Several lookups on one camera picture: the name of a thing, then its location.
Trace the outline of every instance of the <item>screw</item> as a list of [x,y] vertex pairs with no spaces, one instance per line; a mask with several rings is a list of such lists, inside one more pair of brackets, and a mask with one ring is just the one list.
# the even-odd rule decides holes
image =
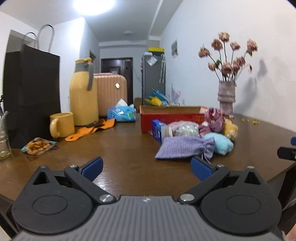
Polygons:
[[114,200],[114,197],[110,194],[104,194],[99,197],[101,202],[111,202]]
[[183,201],[183,202],[191,202],[194,200],[194,196],[192,194],[189,194],[189,193],[185,193],[185,194],[182,194],[180,196],[180,199]]

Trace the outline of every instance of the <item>blue gripper pad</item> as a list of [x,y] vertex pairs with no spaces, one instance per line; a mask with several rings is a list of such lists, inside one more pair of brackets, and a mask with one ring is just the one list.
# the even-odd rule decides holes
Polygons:
[[291,145],[296,146],[296,137],[291,138]]
[[216,168],[199,157],[193,157],[191,159],[191,171],[199,180],[204,181],[216,171]]
[[91,182],[96,179],[98,175],[101,174],[103,171],[103,159],[102,158],[96,158],[94,160],[91,160],[89,164],[86,164],[86,166],[82,166],[82,172],[81,174],[86,177]]

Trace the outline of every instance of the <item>plastic bag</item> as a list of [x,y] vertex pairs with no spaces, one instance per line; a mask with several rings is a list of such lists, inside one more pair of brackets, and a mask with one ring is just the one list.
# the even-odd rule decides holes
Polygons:
[[54,147],[56,144],[57,144],[57,142],[48,141],[43,138],[36,137],[34,140],[32,140],[28,144],[26,144],[21,149],[21,152],[27,152],[30,155],[41,155],[42,153],[48,151],[50,148]]
[[185,125],[178,128],[175,132],[175,136],[194,136],[199,137],[198,126]]
[[130,106],[114,107],[108,110],[107,118],[116,119],[118,122],[135,122],[136,109]]

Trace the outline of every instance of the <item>dark door frame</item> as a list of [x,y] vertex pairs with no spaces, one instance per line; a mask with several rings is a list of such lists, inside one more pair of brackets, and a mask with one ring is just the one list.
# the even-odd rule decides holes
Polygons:
[[131,61],[131,98],[133,100],[133,70],[134,70],[134,67],[133,67],[133,58],[132,57],[128,57],[128,58],[102,58],[101,59],[101,73],[103,71],[103,61],[104,60],[130,60]]

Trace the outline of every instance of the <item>pink suitcase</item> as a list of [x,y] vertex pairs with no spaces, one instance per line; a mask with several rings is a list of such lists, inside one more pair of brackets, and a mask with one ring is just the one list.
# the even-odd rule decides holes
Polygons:
[[114,107],[120,99],[128,101],[126,79],[119,74],[94,74],[98,86],[99,116],[105,117],[108,110]]

